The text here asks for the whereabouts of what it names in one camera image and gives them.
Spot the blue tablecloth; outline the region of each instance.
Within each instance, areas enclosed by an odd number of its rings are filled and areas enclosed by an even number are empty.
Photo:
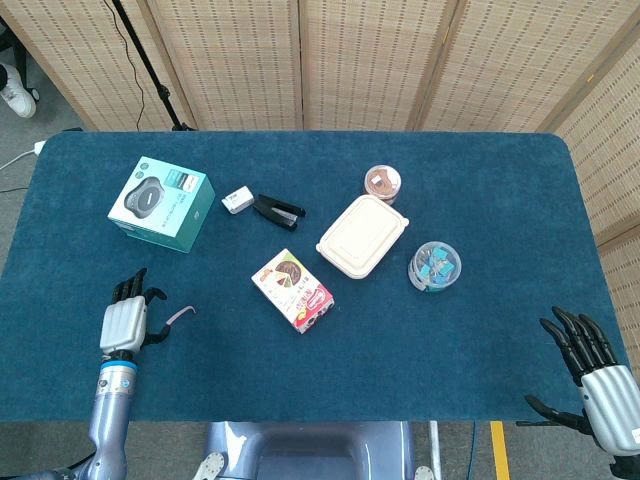
[[[126,237],[107,212],[140,156],[206,172],[217,198],[190,254]],[[364,280],[315,245],[375,164],[402,175],[411,223]],[[219,202],[242,185],[303,206],[294,233]],[[453,245],[458,282],[407,278],[415,250]],[[289,248],[336,307],[298,334],[250,277]],[[140,267],[168,341],[138,357],[142,420],[536,419],[532,392],[580,398],[538,324],[557,304],[589,312],[624,357],[566,146],[539,134],[64,133],[47,142],[0,281],[0,420],[86,420],[113,286]]]

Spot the container lid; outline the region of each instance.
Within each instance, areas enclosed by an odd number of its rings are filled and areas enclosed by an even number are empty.
[[[329,227],[316,250],[351,278],[364,278],[409,220],[373,195],[358,197]]]
[[[400,174],[389,165],[371,167],[364,176],[365,191],[381,200],[394,198],[400,191],[401,185]]]

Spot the food container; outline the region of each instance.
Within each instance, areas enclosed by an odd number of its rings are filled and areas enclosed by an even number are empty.
[[[398,171],[388,165],[376,165],[369,169],[364,177],[364,191],[392,205],[398,193],[402,179]]]
[[[441,292],[460,276],[462,261],[455,249],[443,242],[422,245],[409,262],[409,280],[425,292]]]
[[[347,207],[316,245],[345,275],[364,278],[400,237],[409,220],[373,195]]]

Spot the robot finger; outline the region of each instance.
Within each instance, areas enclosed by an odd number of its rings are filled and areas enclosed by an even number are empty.
[[[151,300],[153,300],[156,297],[158,297],[160,300],[167,299],[167,294],[156,287],[151,287],[150,289],[145,290],[142,296],[144,297],[145,305],[149,305],[151,303]]]
[[[126,282],[124,282],[124,285],[122,286],[122,291],[120,292],[120,300],[126,300],[127,298],[130,297],[132,286],[133,286],[133,277],[131,277]]]
[[[120,301],[120,294],[122,293],[122,287],[124,287],[124,282],[120,282],[113,289],[113,294],[111,295],[111,304],[118,303]]]
[[[582,331],[582,336],[587,342],[587,346],[589,347],[589,352],[591,353],[591,356],[593,357],[593,360],[596,364],[596,369],[604,368],[607,365],[609,365],[609,363],[607,362],[607,359],[605,358],[604,352],[600,348],[600,342],[596,340],[596,336],[593,330],[591,329],[591,327],[586,323],[584,323],[582,320],[580,320],[579,316],[578,317],[574,316],[572,319],[573,319],[573,323],[577,325]]]
[[[144,275],[147,273],[146,268],[141,268],[133,277],[133,285],[131,287],[131,297],[137,297],[142,294],[142,282],[144,281]]]
[[[609,339],[604,334],[600,325],[598,325],[591,317],[588,315],[580,314],[578,318],[582,321],[583,324],[587,325],[595,336],[595,341],[599,345],[602,353],[604,355],[604,359],[607,362],[607,365],[617,365],[618,359],[616,358],[615,353],[613,353],[613,349],[609,344]]]
[[[577,430],[584,435],[593,435],[591,425],[585,417],[574,413],[559,412],[555,408],[545,405],[540,399],[531,394],[525,395],[524,399],[531,408],[547,420],[563,425],[572,430]]]
[[[566,333],[564,333],[546,318],[541,318],[540,324],[542,325],[542,328],[544,328],[553,337],[556,345],[558,345],[558,348],[560,348],[560,353],[562,353],[564,363],[567,365],[571,377],[573,377],[573,383],[581,387],[581,378],[587,372],[585,370],[582,359],[573,348],[569,337]]]
[[[596,361],[589,351],[588,342],[582,335],[582,329],[574,320],[575,317],[571,313],[566,312],[559,307],[551,307],[551,311],[564,326],[564,330],[567,332],[576,354],[582,360],[586,373],[593,372],[596,368],[599,368],[596,367]]]

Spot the shoe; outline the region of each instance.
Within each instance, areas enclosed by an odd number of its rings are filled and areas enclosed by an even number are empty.
[[[22,79],[18,70],[12,65],[0,63],[7,70],[7,85],[0,91],[0,95],[7,105],[22,118],[32,117],[36,113],[36,102],[29,92],[22,86]]]

